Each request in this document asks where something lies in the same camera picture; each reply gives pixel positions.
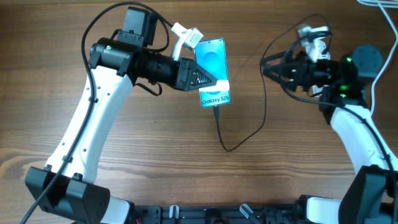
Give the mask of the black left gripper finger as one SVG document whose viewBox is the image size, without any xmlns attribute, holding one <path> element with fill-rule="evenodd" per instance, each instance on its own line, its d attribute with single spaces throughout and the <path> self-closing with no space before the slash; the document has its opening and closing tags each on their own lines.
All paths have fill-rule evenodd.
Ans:
<svg viewBox="0 0 398 224">
<path fill-rule="evenodd" d="M 229 81 L 218 80 L 216 85 L 200 88 L 199 91 L 229 91 Z"/>
<path fill-rule="evenodd" d="M 199 90 L 200 88 L 206 88 L 215 86 L 218 79 L 211 73 L 207 72 L 202 66 L 197 64 L 195 61 L 191 62 L 191 89 Z"/>
</svg>

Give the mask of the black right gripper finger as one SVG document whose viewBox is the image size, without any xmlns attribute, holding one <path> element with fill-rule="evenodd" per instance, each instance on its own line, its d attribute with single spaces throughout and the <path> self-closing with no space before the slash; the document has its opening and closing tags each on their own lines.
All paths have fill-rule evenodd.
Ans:
<svg viewBox="0 0 398 224">
<path fill-rule="evenodd" d="M 270 55 L 264 57 L 260 61 L 261 67 L 272 67 L 272 66 L 280 66 L 287 67 L 288 65 L 292 65 L 295 63 L 295 59 L 293 59 L 292 51 L 283 51 L 274 55 Z"/>
<path fill-rule="evenodd" d="M 297 90 L 297 86 L 294 83 L 294 78 L 291 73 L 284 73 L 282 75 L 279 74 L 279 67 L 269 67 L 263 68 L 262 74 L 265 77 L 270 78 L 271 80 L 277 82 L 278 84 L 283 84 L 288 90 L 295 92 Z"/>
</svg>

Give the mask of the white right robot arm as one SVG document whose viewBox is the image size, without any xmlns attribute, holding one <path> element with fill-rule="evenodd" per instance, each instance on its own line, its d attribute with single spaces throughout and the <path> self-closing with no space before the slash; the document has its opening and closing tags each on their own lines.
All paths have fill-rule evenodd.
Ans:
<svg viewBox="0 0 398 224">
<path fill-rule="evenodd" d="M 340 60 L 318 59 L 292 50 L 261 59 L 264 76 L 290 96 L 297 87 L 323 90 L 315 104 L 340 137 L 356 176 L 341 200 L 303 198 L 303 219 L 311 223 L 397 223 L 397 157 L 373 123 L 364 89 L 381 67 L 382 55 L 362 45 Z"/>
</svg>

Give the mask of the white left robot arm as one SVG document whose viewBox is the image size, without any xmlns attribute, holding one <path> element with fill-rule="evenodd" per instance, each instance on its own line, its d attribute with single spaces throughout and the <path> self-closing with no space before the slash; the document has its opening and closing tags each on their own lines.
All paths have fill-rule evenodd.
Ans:
<svg viewBox="0 0 398 224">
<path fill-rule="evenodd" d="M 183 58 L 202 39 L 196 29 L 171 23 L 151 7 L 126 2 L 124 26 L 82 51 L 87 81 L 60 144 L 41 169 L 31 167 L 25 184 L 33 207 L 75 223 L 139 223 L 130 201 L 95 184 L 104 142 L 138 78 L 178 91 L 226 91 L 229 83 Z"/>
</svg>

